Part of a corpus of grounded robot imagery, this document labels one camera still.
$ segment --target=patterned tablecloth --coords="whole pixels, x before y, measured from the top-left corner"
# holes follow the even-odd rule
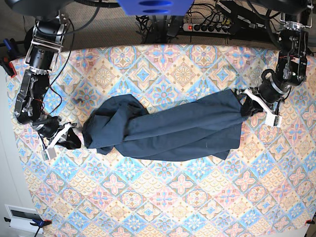
[[[68,53],[57,63],[60,70]],[[227,87],[254,86],[274,69],[277,52],[206,45],[146,45],[72,52],[54,89],[54,115],[83,123],[111,96],[133,94],[149,112],[187,103]],[[7,78],[11,112],[26,66]],[[51,74],[51,79],[59,71]],[[45,109],[59,97],[49,91]],[[316,60],[307,82],[282,108],[281,129],[257,114],[242,126],[240,148],[223,161],[186,162],[107,156],[58,149],[43,162],[39,138],[12,118],[34,206],[52,220],[45,236],[251,237],[305,225],[316,211]]]

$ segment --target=navy fabric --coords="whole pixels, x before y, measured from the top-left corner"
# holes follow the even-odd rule
[[[239,147],[241,104],[228,89],[195,102],[149,114],[132,95],[108,99],[83,126],[87,148],[106,155],[185,161],[209,155],[226,159]]]

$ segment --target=table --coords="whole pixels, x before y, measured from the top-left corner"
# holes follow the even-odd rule
[[[59,56],[53,79],[68,56]],[[260,83],[277,52],[208,45],[139,45],[71,53],[53,88],[63,98],[53,113],[83,124],[112,96],[131,93],[150,113],[230,88]],[[18,75],[7,77],[13,114]],[[59,97],[48,91],[45,109]],[[240,148],[228,158],[209,156],[164,162],[107,156],[82,148],[58,149],[41,159],[29,125],[12,124],[25,179],[37,212],[52,220],[45,236],[252,237],[305,225],[316,211],[316,60],[307,81],[292,90],[281,110],[281,128],[257,114],[242,126]]]

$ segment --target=crumpled garment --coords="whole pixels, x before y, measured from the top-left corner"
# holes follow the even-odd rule
[[[226,159],[239,147],[241,104],[228,89],[195,102],[149,114],[132,95],[115,96],[96,109],[83,126],[87,148],[123,156],[185,161],[209,155]]]

